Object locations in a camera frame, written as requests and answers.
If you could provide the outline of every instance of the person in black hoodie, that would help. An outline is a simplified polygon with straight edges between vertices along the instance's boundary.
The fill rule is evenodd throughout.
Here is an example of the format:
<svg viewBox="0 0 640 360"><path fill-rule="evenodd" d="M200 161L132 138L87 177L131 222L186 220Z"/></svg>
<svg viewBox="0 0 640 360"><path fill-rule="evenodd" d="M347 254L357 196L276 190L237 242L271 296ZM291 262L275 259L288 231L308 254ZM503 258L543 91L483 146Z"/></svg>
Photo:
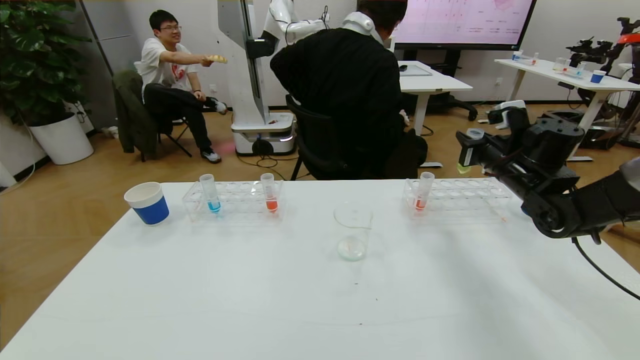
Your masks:
<svg viewBox="0 0 640 360"><path fill-rule="evenodd" d="M424 139L404 131L398 62L383 45L406 8L406 0L358 0L342 28L310 35L271 60L282 86L304 108L338 120L349 166L374 177L384 177L385 163L404 136L416 138L417 164L426 159ZM374 29L363 34L349 19L372 21Z"/></svg>

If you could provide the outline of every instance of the white robot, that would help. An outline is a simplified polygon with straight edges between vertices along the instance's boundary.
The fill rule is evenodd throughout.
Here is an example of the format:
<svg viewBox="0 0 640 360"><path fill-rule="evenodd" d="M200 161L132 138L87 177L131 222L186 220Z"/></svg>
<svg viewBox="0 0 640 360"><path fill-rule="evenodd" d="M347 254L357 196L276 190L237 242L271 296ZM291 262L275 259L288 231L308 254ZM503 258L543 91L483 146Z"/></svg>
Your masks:
<svg viewBox="0 0 640 360"><path fill-rule="evenodd" d="M280 38L291 45L328 28L327 9L319 20L298 20L292 0L272 0L260 36L255 29L253 0L219 0L212 7L218 20L214 33L223 55L231 93L234 133L238 154L289 154L295 150L293 114L270 113L264 100L266 71L263 57L271 56Z"/></svg>

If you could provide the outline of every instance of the blue cup on desk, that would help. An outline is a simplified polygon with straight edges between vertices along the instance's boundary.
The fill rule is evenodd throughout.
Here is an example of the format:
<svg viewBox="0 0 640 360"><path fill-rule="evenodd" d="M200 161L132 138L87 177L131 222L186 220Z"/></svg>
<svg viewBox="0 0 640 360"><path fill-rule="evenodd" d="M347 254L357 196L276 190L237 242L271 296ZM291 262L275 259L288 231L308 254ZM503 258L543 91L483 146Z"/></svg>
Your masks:
<svg viewBox="0 0 640 360"><path fill-rule="evenodd" d="M602 70L594 71L593 75L591 77L591 82L594 83L594 84L599 84L602 81L602 79L604 79L604 76L606 74L607 73L605 71L602 71Z"/></svg>
<svg viewBox="0 0 640 360"><path fill-rule="evenodd" d="M162 185L159 183L143 183L129 189L124 200L147 225L157 225L169 217Z"/></svg>

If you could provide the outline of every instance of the eyeglasses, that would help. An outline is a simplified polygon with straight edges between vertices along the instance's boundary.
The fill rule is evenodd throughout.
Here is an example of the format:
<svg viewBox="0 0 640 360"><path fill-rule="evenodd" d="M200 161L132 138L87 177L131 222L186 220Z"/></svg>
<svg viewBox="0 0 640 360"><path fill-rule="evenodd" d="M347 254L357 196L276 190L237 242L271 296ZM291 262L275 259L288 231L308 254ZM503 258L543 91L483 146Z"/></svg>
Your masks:
<svg viewBox="0 0 640 360"><path fill-rule="evenodd" d="M160 30L169 30L171 32L182 31L182 26L167 26L166 28L160 28Z"/></svg>

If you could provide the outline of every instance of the black jacket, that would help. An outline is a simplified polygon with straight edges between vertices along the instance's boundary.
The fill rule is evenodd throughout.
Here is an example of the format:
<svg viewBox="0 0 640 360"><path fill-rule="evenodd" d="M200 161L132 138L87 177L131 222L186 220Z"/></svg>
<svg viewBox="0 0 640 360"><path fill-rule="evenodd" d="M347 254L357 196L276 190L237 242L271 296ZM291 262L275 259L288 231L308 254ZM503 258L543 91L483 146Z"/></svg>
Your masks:
<svg viewBox="0 0 640 360"><path fill-rule="evenodd" d="M140 75L133 70L118 72L113 76L113 93L118 113L118 136L124 152L133 153L136 147L144 154L155 154L158 125L142 104Z"/></svg>
<svg viewBox="0 0 640 360"><path fill-rule="evenodd" d="M339 121L351 161L381 165L403 138L398 63L373 37L323 30L282 49L271 69L304 108Z"/></svg>

